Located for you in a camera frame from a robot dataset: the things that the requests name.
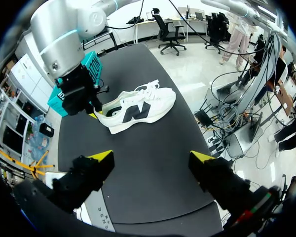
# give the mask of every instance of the robotic arm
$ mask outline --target robotic arm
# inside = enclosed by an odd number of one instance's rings
[[[88,70],[81,65],[84,52],[80,40],[100,33],[107,16],[139,0],[49,0],[31,18],[38,51],[65,95],[63,108],[69,115],[82,110],[88,114],[102,110],[97,98],[100,88],[93,84]]]
[[[107,16],[139,0],[49,0],[31,18],[37,48],[56,79],[76,68],[84,58],[80,39],[100,33]]]

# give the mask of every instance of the white robotic arm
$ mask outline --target white robotic arm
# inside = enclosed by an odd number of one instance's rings
[[[80,40],[100,33],[107,16],[139,0],[49,0],[31,18],[40,55],[54,79],[75,69],[84,58]]]

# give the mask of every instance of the white desk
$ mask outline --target white desk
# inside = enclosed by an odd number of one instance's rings
[[[188,23],[190,22],[198,22],[198,23],[202,23],[202,24],[205,24],[206,26],[206,30],[205,30],[205,36],[207,36],[207,28],[208,28],[208,21],[200,21],[200,20],[197,20],[197,19],[187,19],[186,20]],[[188,42],[188,30],[189,30],[189,26],[188,24],[186,25],[186,42]]]
[[[181,18],[181,17],[172,17],[171,20],[163,20],[165,23],[167,22],[178,22],[178,24],[181,26],[181,22],[184,20]],[[197,19],[193,19],[193,18],[189,18],[189,19],[186,19],[186,21],[188,23],[190,22],[199,22],[199,23],[202,23],[202,24],[205,24],[206,25],[206,31],[205,31],[205,34],[207,36],[207,27],[208,27],[208,22],[207,21],[200,21],[200,20],[197,20]],[[135,26],[135,38],[134,38],[134,43],[138,43],[138,27],[140,25],[144,25],[144,24],[149,24],[149,23],[156,23],[156,21],[144,21],[144,22],[141,22],[141,23],[138,23],[136,24]],[[185,42],[188,42],[188,30],[189,30],[189,26],[188,24],[186,25],[186,33],[183,31],[183,35],[185,36]]]

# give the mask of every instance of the white cabinet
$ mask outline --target white cabinet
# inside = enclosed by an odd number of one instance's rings
[[[21,84],[23,89],[27,93],[31,94],[36,86],[36,83],[34,83],[19,62],[14,65],[11,72],[16,80]]]
[[[41,77],[37,86],[44,92],[44,94],[50,97],[51,93],[53,92],[53,88],[48,84],[48,82]]]
[[[36,102],[38,102],[43,109],[45,109],[46,111],[48,110],[49,106],[47,102],[49,97],[47,97],[47,95],[45,95],[45,93],[38,86],[35,87],[33,93],[31,94],[31,97]]]
[[[27,96],[29,96],[36,106],[43,112],[48,111],[48,99],[53,88],[39,73],[31,59],[25,54],[11,69],[11,79],[16,80],[16,84]]]
[[[34,83],[37,84],[41,78],[41,74],[36,69],[33,62],[30,60],[29,56],[27,54],[25,54],[19,60],[19,63],[22,65],[22,67],[25,69],[25,71],[28,73],[28,75],[34,81]]]

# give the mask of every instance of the shoe sole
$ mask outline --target shoe sole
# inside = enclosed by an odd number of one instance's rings
[[[122,132],[122,131],[130,128],[132,125],[139,123],[139,122],[145,122],[145,123],[156,122],[159,119],[161,119],[163,116],[165,116],[172,109],[173,105],[171,107],[169,107],[167,110],[165,110],[164,112],[162,112],[161,114],[155,115],[150,118],[142,118],[142,119],[138,119],[138,120],[129,121],[127,123],[122,123],[122,124],[116,125],[114,127],[109,127],[109,130],[110,130],[111,134],[117,134],[119,132]]]

